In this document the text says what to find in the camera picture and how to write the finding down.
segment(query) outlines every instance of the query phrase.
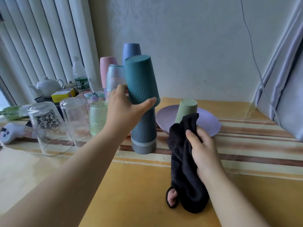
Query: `yellow box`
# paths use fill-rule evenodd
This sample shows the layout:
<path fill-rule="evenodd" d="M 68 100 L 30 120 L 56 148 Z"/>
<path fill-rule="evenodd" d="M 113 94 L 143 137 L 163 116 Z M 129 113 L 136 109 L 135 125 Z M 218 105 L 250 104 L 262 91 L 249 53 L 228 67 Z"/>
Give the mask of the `yellow box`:
<path fill-rule="evenodd" d="M 61 100 L 69 98 L 69 97 L 75 97 L 76 93 L 74 88 L 69 89 L 60 89 L 56 91 L 54 94 L 51 95 L 51 98 L 53 99 L 54 103 L 59 103 Z"/>

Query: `light green cup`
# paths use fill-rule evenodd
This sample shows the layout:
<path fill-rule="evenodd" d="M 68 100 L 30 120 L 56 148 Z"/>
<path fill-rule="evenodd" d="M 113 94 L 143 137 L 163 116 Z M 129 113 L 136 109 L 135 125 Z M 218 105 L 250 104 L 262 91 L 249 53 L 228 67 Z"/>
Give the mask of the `light green cup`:
<path fill-rule="evenodd" d="M 107 102 L 97 101 L 89 108 L 89 131 L 92 135 L 98 134 L 105 125 L 107 117 Z"/>
<path fill-rule="evenodd" d="M 193 99 L 183 99 L 180 102 L 178 113 L 176 116 L 175 123 L 182 121 L 183 116 L 189 115 L 192 113 L 197 113 L 198 103 Z"/>

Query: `water bottle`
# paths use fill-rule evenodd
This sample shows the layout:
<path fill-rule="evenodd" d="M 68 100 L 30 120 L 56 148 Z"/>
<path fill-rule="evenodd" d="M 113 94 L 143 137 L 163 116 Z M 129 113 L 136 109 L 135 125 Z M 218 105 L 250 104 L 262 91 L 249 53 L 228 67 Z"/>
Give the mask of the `water bottle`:
<path fill-rule="evenodd" d="M 89 80 L 87 79 L 85 68 L 79 57 L 74 57 L 73 74 L 79 93 L 90 91 Z"/>

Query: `clear glass cup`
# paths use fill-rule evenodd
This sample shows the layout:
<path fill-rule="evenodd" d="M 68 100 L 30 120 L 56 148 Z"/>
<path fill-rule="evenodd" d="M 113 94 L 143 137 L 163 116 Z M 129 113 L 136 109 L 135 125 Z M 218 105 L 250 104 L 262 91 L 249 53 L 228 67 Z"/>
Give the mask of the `clear glass cup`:
<path fill-rule="evenodd" d="M 119 84 L 126 84 L 125 67 L 123 65 L 109 65 L 106 78 L 106 95 L 105 100 L 108 101 L 112 90 Z"/>
<path fill-rule="evenodd" d="M 42 154 L 54 156 L 72 149 L 74 141 L 53 102 L 41 102 L 29 106 L 28 115 L 37 133 Z"/>
<path fill-rule="evenodd" d="M 66 98 L 60 101 L 60 108 L 78 149 L 83 146 L 83 142 L 89 141 L 92 137 L 89 133 L 89 109 L 86 100 L 76 97 Z"/>
<path fill-rule="evenodd" d="M 98 134 L 105 125 L 107 117 L 107 101 L 98 101 L 91 104 L 89 109 L 89 128 L 92 135 Z"/>

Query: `table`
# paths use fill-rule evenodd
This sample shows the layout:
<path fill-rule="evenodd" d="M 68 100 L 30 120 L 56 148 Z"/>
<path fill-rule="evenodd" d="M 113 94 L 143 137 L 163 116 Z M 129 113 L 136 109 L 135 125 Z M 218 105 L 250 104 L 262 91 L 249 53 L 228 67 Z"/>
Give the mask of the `table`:
<path fill-rule="evenodd" d="M 156 112 L 179 102 L 164 97 Z M 273 226 L 303 223 L 303 144 L 250 103 L 198 100 L 198 106 L 221 122 L 215 141 L 222 163 L 264 217 Z M 130 137 L 123 141 L 80 226 L 219 226 L 211 202 L 198 215 L 186 212 L 180 204 L 174 210 L 166 205 L 171 159 L 167 137 L 158 128 L 157 149 L 149 155 L 133 152 Z M 42 156 L 31 140 L 20 140 L 0 151 L 0 214 L 74 151 Z"/>

